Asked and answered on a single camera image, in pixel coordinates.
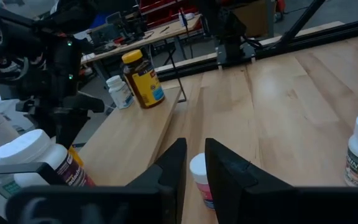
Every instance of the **brown supplement bottle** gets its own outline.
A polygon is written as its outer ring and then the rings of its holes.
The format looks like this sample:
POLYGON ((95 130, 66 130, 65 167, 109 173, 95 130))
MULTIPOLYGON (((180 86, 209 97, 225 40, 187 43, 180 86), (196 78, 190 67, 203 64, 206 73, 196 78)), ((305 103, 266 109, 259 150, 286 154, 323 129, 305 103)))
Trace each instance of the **brown supplement bottle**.
POLYGON ((140 107, 147 109, 159 105, 165 96, 153 65, 143 58, 140 50, 124 54, 122 61, 126 65, 124 76, 140 107))

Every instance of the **yellow bottle cap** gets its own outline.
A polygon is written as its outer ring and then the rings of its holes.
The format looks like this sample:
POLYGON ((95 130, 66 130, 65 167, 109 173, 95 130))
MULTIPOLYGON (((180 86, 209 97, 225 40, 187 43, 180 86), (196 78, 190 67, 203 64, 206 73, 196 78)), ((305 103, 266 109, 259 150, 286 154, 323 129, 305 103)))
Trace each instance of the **yellow bottle cap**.
POLYGON ((138 59, 141 59, 143 54, 140 50, 133 50, 124 54, 121 58, 124 63, 132 63, 138 59))

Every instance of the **pink pill bottle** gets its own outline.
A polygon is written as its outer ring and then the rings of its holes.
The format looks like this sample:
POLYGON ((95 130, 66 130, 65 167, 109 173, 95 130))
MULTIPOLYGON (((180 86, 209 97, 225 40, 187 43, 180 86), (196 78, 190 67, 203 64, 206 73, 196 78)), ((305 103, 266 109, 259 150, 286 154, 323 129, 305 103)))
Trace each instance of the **pink pill bottle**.
POLYGON ((206 176, 205 153, 200 153, 190 161, 190 172, 203 196, 205 205, 214 209, 214 203, 209 189, 208 179, 206 176))

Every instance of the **wooden table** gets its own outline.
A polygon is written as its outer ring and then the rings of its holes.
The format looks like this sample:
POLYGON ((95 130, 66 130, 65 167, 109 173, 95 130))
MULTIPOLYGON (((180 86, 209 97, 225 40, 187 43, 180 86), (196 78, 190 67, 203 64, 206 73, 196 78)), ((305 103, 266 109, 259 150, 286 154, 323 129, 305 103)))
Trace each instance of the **wooden table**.
MULTIPOLYGON (((196 28, 196 26, 200 20, 200 16, 201 15, 196 15, 193 19, 187 21, 189 31, 192 31, 196 28)), ((180 22, 172 22, 171 24, 167 24, 165 26, 158 27, 158 28, 147 31, 145 33, 145 37, 150 35, 150 37, 147 39, 142 39, 137 42, 131 43, 129 45, 122 45, 114 50, 111 50, 109 52, 105 52, 102 54, 98 54, 98 55, 94 55, 94 56, 85 55, 81 60, 81 64, 88 63, 88 62, 94 62, 94 61, 100 60, 105 57, 120 54, 120 53, 127 52, 127 51, 133 50, 133 49, 138 49, 142 46, 149 45, 149 44, 152 44, 152 43, 155 43, 157 41, 164 40, 167 38, 176 37, 180 34, 185 34, 185 33, 186 33, 186 27, 182 27, 180 22)))
MULTIPOLYGON (((189 163, 205 138, 215 138, 289 184, 345 185, 358 116, 358 37, 182 80, 188 101, 177 105, 160 154, 185 137, 189 163)), ((217 223, 187 174, 182 223, 217 223)))
POLYGON ((164 94, 165 100, 151 109, 134 102, 114 110, 81 149, 85 171, 97 185, 126 185, 154 162, 180 89, 164 94))

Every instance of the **floor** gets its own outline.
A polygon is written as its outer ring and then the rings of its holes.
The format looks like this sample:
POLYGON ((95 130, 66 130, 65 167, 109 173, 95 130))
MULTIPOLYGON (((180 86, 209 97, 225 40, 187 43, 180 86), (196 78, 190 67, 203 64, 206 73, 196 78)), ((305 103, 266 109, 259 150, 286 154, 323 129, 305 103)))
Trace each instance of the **floor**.
MULTIPOLYGON (((286 11, 290 13, 285 15, 283 21, 275 24, 275 34, 283 34, 288 30, 304 11, 301 8, 309 5, 311 1, 286 0, 286 11)), ((310 22, 307 23, 305 28, 333 21, 353 22, 356 20, 358 20, 358 0, 328 0, 310 22)), ((215 51, 212 40, 194 43, 192 47, 194 57, 215 51)), ((264 146, 265 150, 260 154, 255 151, 253 154, 247 152, 247 154, 242 154, 242 156, 252 158, 254 163, 259 163, 264 169, 271 171, 291 184, 321 184, 325 180, 318 178, 320 174, 325 177, 329 175, 339 176, 342 167, 341 169, 337 168, 327 172, 327 174, 324 174, 323 168, 332 168, 342 163, 342 156, 339 156, 334 164, 323 164, 322 167, 317 167, 316 170, 308 168, 312 164, 302 164, 292 160, 294 157, 304 158, 309 156, 308 152, 298 150, 303 148, 303 134, 319 135, 316 132, 315 124, 319 125, 319 123, 330 123, 332 121, 333 125, 319 126, 318 128, 319 131, 327 133, 328 136, 330 136, 332 130, 344 127, 344 131, 340 134, 331 134, 332 138, 340 139, 341 141, 347 139, 351 133, 354 118, 358 114, 358 78, 352 79, 349 75, 351 72, 358 74, 358 42, 341 42, 336 44, 333 49, 336 50, 335 53, 333 52, 334 55, 317 52, 296 54, 296 56, 290 58, 285 56, 278 57, 280 58, 279 60, 282 60, 282 64, 276 63, 276 67, 264 68, 264 66, 256 66, 252 68, 251 66, 248 68, 243 67, 242 70, 233 69, 224 71, 225 74, 229 74, 229 78, 215 87, 216 93, 220 94, 213 93, 214 98, 207 97, 213 90, 209 86, 213 86, 216 80, 220 79, 221 74, 208 72, 184 78, 183 82, 189 101, 178 104, 174 119, 170 125, 170 134, 164 139, 162 149, 169 146, 178 136, 186 136, 188 139, 202 139, 206 136, 213 137, 218 133, 222 133, 221 130, 223 129, 230 130, 236 128, 238 131, 235 133, 226 131, 224 136, 220 137, 218 141, 222 141, 223 144, 232 149, 240 149, 244 146, 254 148, 264 146), (324 60, 334 60, 335 65, 338 66, 330 67, 324 64, 324 60), (286 63, 297 64, 297 70, 286 70, 284 68, 286 63), (250 69, 262 71, 264 75, 260 78, 253 76, 250 69), (282 73, 283 79, 273 76, 273 74, 277 73, 282 73), (293 77, 295 73, 300 73, 299 77, 301 78, 293 77), (234 85, 237 89, 229 88, 229 85, 234 85), (278 96, 281 98, 275 101, 275 97, 278 96), (271 97, 271 101, 267 104, 260 101, 269 97, 271 97), (256 112, 245 109, 247 105, 253 107, 256 112), (320 112, 314 110, 313 106, 323 107, 326 113, 320 114, 320 112), (207 110, 214 110, 217 114, 206 116, 205 112, 207 110), (256 118, 250 119, 249 116, 253 117, 256 114, 258 115, 256 118), (238 122, 236 117, 241 117, 244 123, 238 122), (198 118, 198 121, 195 121, 195 124, 191 124, 191 121, 195 118, 198 118), (291 123, 292 118, 304 126, 288 125, 288 123, 291 123), (249 126, 254 128, 256 124, 265 127, 265 130, 259 131, 262 131, 261 134, 266 138, 259 140, 257 145, 252 145, 253 142, 248 140, 256 138, 256 136, 254 131, 249 131, 249 126), (284 131, 281 133, 277 129, 277 126, 282 127, 284 131), (286 142, 288 138, 299 139, 299 141, 294 146, 289 146, 289 143, 286 142), (285 164, 277 162, 276 157, 279 156, 276 153, 277 151, 281 151, 286 155, 286 158, 282 160, 286 162, 285 164), (294 179, 295 174, 293 172, 284 172, 284 170, 304 172, 310 179, 294 179)), ((188 45, 185 46, 185 52, 189 57, 190 48, 188 45)), ((154 57, 155 67, 161 66, 167 56, 167 53, 164 53, 154 57)), ((178 52, 175 52, 173 57, 176 62, 181 60, 178 52)), ((171 81, 170 83, 164 83, 164 85, 165 88, 169 88, 170 86, 177 85, 176 83, 176 81, 171 81)), ((108 92, 103 89, 103 86, 102 79, 94 78, 82 91, 101 98, 105 105, 108 106, 112 103, 112 99, 108 92)), ((107 117, 104 113, 94 114, 92 112, 89 112, 89 116, 91 119, 85 124, 74 143, 86 142, 107 117)), ((199 140, 188 141, 190 141, 191 147, 195 148, 189 156, 194 156, 202 149, 203 143, 199 140)), ((308 144, 311 144, 313 147, 323 148, 323 146, 327 147, 332 143, 327 140, 324 142, 311 141, 308 144)), ((344 148, 346 145, 341 142, 340 144, 335 143, 333 146, 344 148)), ((319 157, 327 153, 334 152, 321 152, 319 157)), ((334 184, 341 183, 339 177, 333 178, 332 181, 334 184)), ((189 197, 199 197, 195 186, 190 186, 191 191, 186 195, 187 203, 189 203, 189 197)), ((188 205, 185 212, 189 213, 192 208, 196 210, 195 207, 203 207, 203 205, 200 205, 199 201, 197 201, 188 205)), ((200 212, 205 214, 206 217, 214 217, 207 211, 203 210, 200 212)), ((191 223, 189 221, 190 218, 197 220, 197 217, 189 215, 185 223, 191 223)))
MULTIPOLYGON (((345 184, 358 116, 358 37, 185 77, 183 84, 188 101, 177 105, 160 154, 186 138, 190 162, 205 138, 215 138, 289 184, 345 184)), ((216 223, 187 177, 182 223, 216 223)))

